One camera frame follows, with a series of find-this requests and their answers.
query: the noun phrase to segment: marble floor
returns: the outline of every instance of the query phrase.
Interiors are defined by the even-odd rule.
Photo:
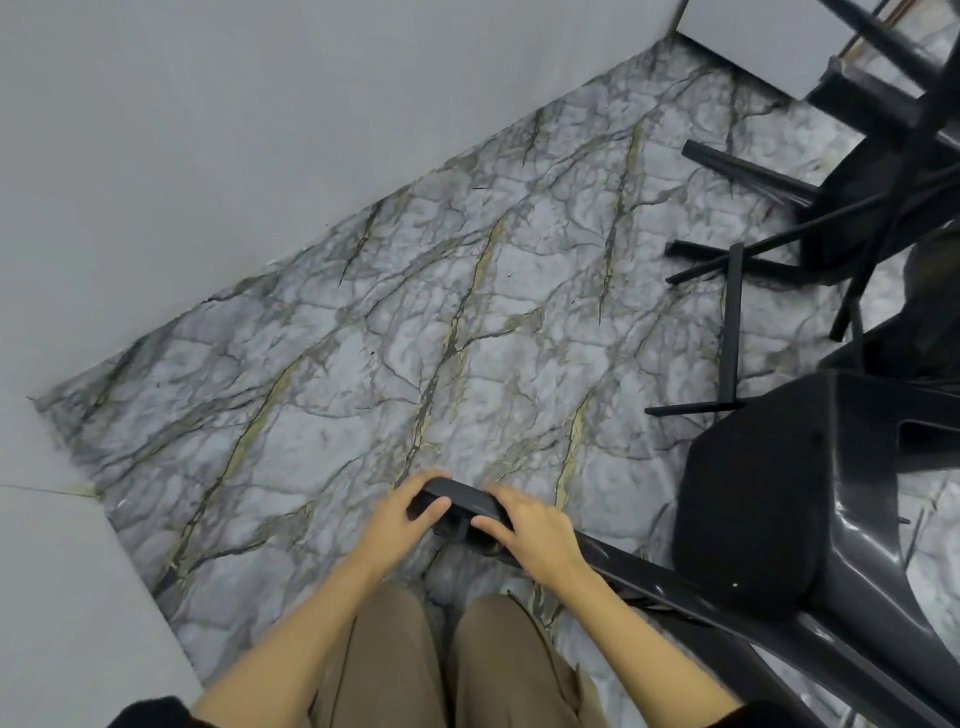
[[[684,159],[689,138],[810,182],[858,141],[668,39],[37,402],[202,679],[424,466],[510,482],[608,543],[655,548],[687,444],[713,416],[643,408],[714,396],[724,294],[722,278],[667,286],[683,265],[663,246],[729,246],[786,224]],[[868,326],[902,305],[901,267],[887,261],[872,281]],[[811,371],[839,297],[748,281],[741,394]],[[960,655],[960,478],[905,479],[901,509],[922,526],[904,537],[916,539],[911,582]],[[525,590],[594,676],[611,725],[642,725],[575,622],[509,568],[430,537],[398,577],[447,626],[476,595]],[[778,669],[829,724],[845,719]]]

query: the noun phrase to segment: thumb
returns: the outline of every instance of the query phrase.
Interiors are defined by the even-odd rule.
[[[489,516],[474,516],[470,520],[470,525],[472,525],[477,530],[483,531],[488,536],[493,536],[501,544],[510,548],[511,544],[516,539],[516,533],[507,528],[500,521],[495,521]]]
[[[430,503],[430,505],[426,507],[426,510],[414,521],[417,530],[421,533],[426,533],[426,530],[439,521],[444,516],[444,513],[450,509],[450,503],[450,498],[446,496],[439,497]]]

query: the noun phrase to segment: sleeve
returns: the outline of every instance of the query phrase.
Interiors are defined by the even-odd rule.
[[[760,700],[738,708],[711,728],[807,728],[786,708]]]
[[[197,720],[175,697],[141,700],[124,708],[108,728],[214,728]]]

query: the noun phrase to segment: thigh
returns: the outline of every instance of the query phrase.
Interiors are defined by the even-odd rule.
[[[448,681],[457,728],[608,728],[593,681],[510,596],[469,605],[453,636]]]
[[[338,641],[310,709],[314,728],[445,728],[437,646],[423,605],[384,583]]]

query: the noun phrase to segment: forearm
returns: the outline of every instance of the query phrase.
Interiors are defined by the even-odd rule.
[[[380,575],[348,557],[194,706],[217,728],[297,728],[340,633]]]
[[[651,728],[704,728],[740,703],[584,568],[557,594],[600,648]]]

